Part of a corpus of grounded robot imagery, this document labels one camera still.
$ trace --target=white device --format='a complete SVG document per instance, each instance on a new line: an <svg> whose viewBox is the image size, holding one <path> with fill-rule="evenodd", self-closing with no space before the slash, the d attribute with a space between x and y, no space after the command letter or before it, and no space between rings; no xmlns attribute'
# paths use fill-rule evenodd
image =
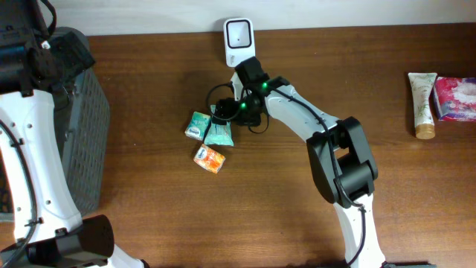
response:
<svg viewBox="0 0 476 268"><path fill-rule="evenodd" d="M253 23L250 19L228 19L223 24L226 64L235 67L256 55Z"/></svg>

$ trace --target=gold cap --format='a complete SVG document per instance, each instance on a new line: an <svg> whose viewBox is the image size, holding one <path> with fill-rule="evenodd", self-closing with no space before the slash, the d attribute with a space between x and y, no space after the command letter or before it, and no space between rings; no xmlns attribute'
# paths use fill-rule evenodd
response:
<svg viewBox="0 0 476 268"><path fill-rule="evenodd" d="M420 124L415 127L416 137L420 139L430 139L435 137L434 125Z"/></svg>

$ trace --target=orange package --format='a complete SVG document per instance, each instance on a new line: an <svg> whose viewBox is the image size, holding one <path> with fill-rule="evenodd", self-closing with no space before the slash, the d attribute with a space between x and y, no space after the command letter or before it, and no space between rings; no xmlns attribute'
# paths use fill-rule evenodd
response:
<svg viewBox="0 0 476 268"><path fill-rule="evenodd" d="M199 151L196 152L193 161L199 164L200 167L217 174L223 166L225 157L210 149L207 145L202 144Z"/></svg>

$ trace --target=pink package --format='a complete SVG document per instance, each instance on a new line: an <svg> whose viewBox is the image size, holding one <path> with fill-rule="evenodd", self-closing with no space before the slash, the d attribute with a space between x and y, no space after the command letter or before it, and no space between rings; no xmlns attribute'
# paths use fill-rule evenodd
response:
<svg viewBox="0 0 476 268"><path fill-rule="evenodd" d="M433 97L440 120L476 122L476 78L438 77Z"/></svg>

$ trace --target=white wall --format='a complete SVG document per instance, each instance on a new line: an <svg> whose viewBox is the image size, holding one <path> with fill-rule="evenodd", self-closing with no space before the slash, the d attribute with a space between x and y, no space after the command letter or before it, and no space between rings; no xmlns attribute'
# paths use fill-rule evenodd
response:
<svg viewBox="0 0 476 268"><path fill-rule="evenodd" d="M476 22L476 0L51 0L59 25L86 35Z"/></svg>

